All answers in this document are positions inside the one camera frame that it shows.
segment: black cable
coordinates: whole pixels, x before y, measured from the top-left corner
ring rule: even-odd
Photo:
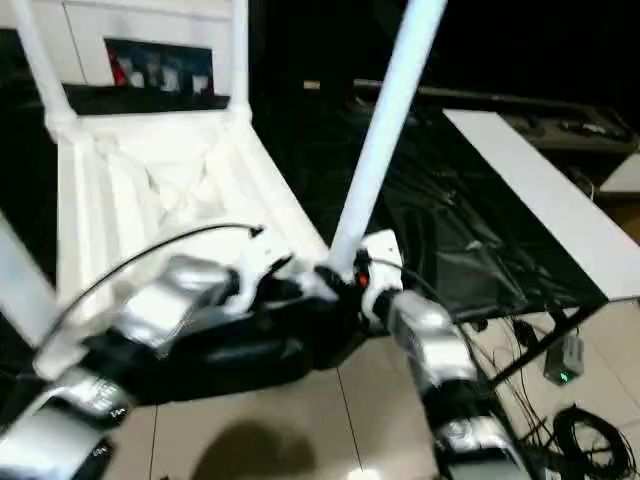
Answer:
[[[420,286],[422,286],[427,292],[429,292],[435,300],[440,302],[443,306],[446,306],[445,302],[442,300],[442,297],[436,291],[436,289],[433,288],[431,285],[429,285],[427,281],[424,278],[422,278],[422,276],[420,276],[418,272],[411,270],[410,268],[407,268],[404,265],[398,265],[397,263],[390,262],[389,260],[385,260],[383,258],[369,258],[369,261],[373,263],[380,263],[382,265],[388,265],[389,267],[397,268],[402,273],[406,274],[407,276],[411,277],[413,280],[418,282]]]
[[[161,241],[159,243],[156,243],[155,245],[151,245],[150,247],[145,248],[144,250],[136,253],[135,255],[129,257],[128,259],[122,261],[121,263],[119,263],[118,265],[113,267],[107,273],[102,275],[98,280],[96,280],[93,284],[91,284],[91,286],[89,286],[88,288],[83,290],[73,301],[71,301],[56,316],[56,318],[55,318],[55,320],[53,322],[53,327],[51,327],[51,329],[49,330],[49,333],[47,333],[47,335],[45,336],[45,338],[42,341],[42,343],[35,349],[35,351],[33,353],[33,356],[28,360],[26,365],[23,366],[23,368],[21,369],[22,370],[22,374],[25,374],[25,375],[29,374],[31,363],[33,362],[33,360],[35,360],[38,357],[38,355],[40,355],[42,353],[44,348],[49,344],[49,342],[53,338],[54,334],[58,331],[58,329],[60,328],[62,323],[64,323],[64,321],[67,318],[67,316],[73,310],[75,310],[78,307],[78,305],[80,305],[80,303],[82,303],[89,295],[91,295],[94,291],[96,291],[98,288],[100,288],[105,282],[110,280],[112,277],[114,277],[116,274],[118,274],[119,272],[124,270],[126,267],[128,267],[132,263],[137,262],[138,260],[141,260],[142,258],[146,257],[147,255],[150,255],[151,253],[155,252],[156,250],[160,250],[161,248],[166,247],[167,245],[170,245],[172,243],[178,242],[180,240],[184,240],[185,238],[193,237],[193,236],[198,235],[200,233],[210,232],[210,231],[214,231],[214,230],[221,230],[221,229],[231,229],[231,228],[248,230],[251,233],[252,236],[258,235],[263,230],[262,227],[257,227],[257,226],[254,226],[254,225],[248,225],[248,224],[245,224],[245,223],[234,223],[234,222],[219,223],[219,224],[216,224],[216,225],[205,225],[203,227],[194,228],[193,230],[189,230],[188,232],[183,232],[181,234],[175,235],[175,236],[173,236],[171,238],[168,238],[168,239],[163,240],[163,241]]]
[[[388,265],[390,267],[397,268],[402,273],[406,274],[407,276],[411,277],[413,280],[418,282],[427,292],[429,292],[434,297],[435,300],[439,301],[441,304],[443,304],[443,306],[445,306],[445,304],[442,301],[442,298],[440,297],[438,292],[431,285],[429,285],[429,283],[427,283],[427,281],[424,280],[422,278],[422,276],[420,274],[418,274],[417,272],[415,272],[415,271],[411,270],[410,268],[407,268],[407,267],[405,267],[403,265],[398,265],[398,264],[396,264],[394,262],[391,262],[389,260],[385,260],[385,259],[382,259],[382,258],[369,258],[369,261],[373,262],[373,263],[380,263],[382,265]],[[487,361],[497,371],[498,367],[496,366],[495,362],[491,359],[489,354],[486,351],[484,351],[484,349],[482,349],[482,347],[480,347],[480,345],[477,342],[475,342],[471,337],[466,335],[466,332],[463,332],[463,335],[465,336],[467,341],[470,344],[472,344],[472,346],[474,346],[476,349],[478,349],[478,351],[487,359]],[[523,411],[523,413],[525,415],[525,420],[526,420],[527,424],[529,425],[529,427],[531,428],[531,431],[535,431],[536,422],[537,422],[537,424],[542,423],[542,421],[540,420],[540,417],[538,417],[537,413],[535,412],[535,409],[531,405],[531,402],[528,400],[528,398],[527,398],[527,402],[525,403],[525,401],[522,399],[522,396],[519,394],[519,392],[517,391],[517,389],[515,388],[513,383],[508,381],[507,384],[508,384],[511,392],[513,393],[513,396],[516,398],[516,401],[518,401],[518,403],[520,404],[520,408],[522,409],[522,411]],[[538,441],[539,441],[539,443],[542,443],[539,434],[538,434]]]
[[[591,450],[583,450],[576,438],[576,427],[589,427],[607,442],[610,451],[608,463],[594,461]],[[553,419],[553,430],[560,450],[573,465],[593,479],[618,480],[635,475],[637,464],[627,438],[609,422],[575,405],[558,412]]]
[[[518,320],[515,317],[509,317],[509,319],[511,321],[517,321]],[[520,345],[520,342],[518,341],[518,338],[516,336],[515,327],[513,325],[508,325],[508,326],[511,327],[511,330],[507,329],[507,332],[513,333],[513,336],[514,336],[514,338],[516,340],[516,344],[518,345],[518,353],[519,353],[520,356],[522,356],[522,345]],[[525,398],[525,400],[527,402],[527,406],[529,407],[529,409],[530,409],[530,411],[531,411],[531,413],[533,415],[533,418],[537,422],[537,425],[538,425],[537,428],[542,428],[547,433],[547,435],[549,435],[549,440],[547,442],[548,444],[549,444],[549,442],[553,442],[555,440],[555,436],[547,428],[546,422],[542,421],[540,419],[540,416],[538,415],[538,412],[536,412],[535,408],[533,408],[533,404],[531,403],[531,400],[529,399],[529,393],[527,392],[527,386],[526,386],[525,381],[524,381],[524,369],[522,369],[522,368],[520,369],[520,384],[522,385],[522,393],[524,394],[524,398]]]
[[[493,366],[493,368],[498,371],[498,366],[496,365],[495,361],[492,360],[492,358],[489,356],[489,354],[487,353],[487,351],[482,348],[481,345],[478,344],[478,342],[476,342],[475,340],[473,340],[470,336],[466,335],[465,333],[465,338],[467,339],[467,341],[471,344],[471,346],[478,350],[478,352],[480,352],[480,354]],[[536,431],[536,422],[533,419],[531,412],[527,409],[527,405],[525,403],[525,401],[523,400],[522,396],[520,395],[520,392],[518,392],[518,390],[516,389],[516,387],[513,385],[513,383],[511,383],[510,380],[507,380],[506,385],[509,387],[509,390],[511,390],[511,393],[513,395],[513,397],[516,399],[516,401],[518,402],[520,409],[522,410],[522,413],[524,414],[524,419],[527,422],[527,425],[529,425],[530,428],[530,432],[525,435],[525,438],[529,437],[533,432]],[[539,438],[538,435],[538,444],[541,444],[541,440]]]

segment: electronic device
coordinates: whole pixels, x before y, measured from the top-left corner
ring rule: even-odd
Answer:
[[[567,335],[547,351],[544,376],[559,386],[584,373],[584,342],[578,335]]]

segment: floor tile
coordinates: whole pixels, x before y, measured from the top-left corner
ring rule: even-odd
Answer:
[[[335,370],[158,409],[154,480],[339,480],[358,468]]]
[[[538,317],[533,323],[543,325],[544,319]],[[485,332],[474,335],[474,338],[484,347],[485,352],[495,358],[499,367],[510,363],[512,352],[519,354],[517,343],[504,322],[490,322],[489,328]],[[586,372],[582,377],[564,387],[555,386],[544,378],[544,355],[523,370],[527,393],[537,414],[540,417],[553,418],[559,410],[576,403],[579,407],[601,416],[614,425],[640,418],[640,408],[595,348],[590,336],[585,336],[585,340]],[[510,381],[522,392],[519,374],[512,376]],[[529,427],[525,415],[511,393],[509,385],[503,384],[498,392],[507,413],[513,420],[516,431],[520,434],[526,433]]]
[[[155,420],[156,407],[138,408],[114,432],[111,440],[117,450],[104,477],[106,480],[149,478]]]
[[[604,307],[582,329],[590,343],[640,404],[640,307],[618,302]]]
[[[404,352],[370,340],[341,367],[358,452],[381,480],[413,480],[437,470],[431,437]]]

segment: white frame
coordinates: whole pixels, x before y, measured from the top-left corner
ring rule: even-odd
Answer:
[[[217,15],[187,15],[100,4],[66,5],[89,85],[113,85],[106,38],[205,48],[212,54],[215,91],[231,95],[231,8]]]

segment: white pole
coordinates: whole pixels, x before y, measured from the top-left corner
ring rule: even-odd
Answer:
[[[31,0],[11,0],[18,21],[18,33],[27,56],[31,73],[45,108],[45,123],[49,131],[76,119],[69,106],[62,84],[53,69],[36,24]]]
[[[329,265],[351,272],[356,252],[429,57],[446,0],[410,0],[331,244]]]
[[[0,310],[31,347],[40,345],[58,314],[53,289],[1,213]]]
[[[249,0],[233,0],[231,10],[231,100],[229,109],[251,119],[249,106]]]

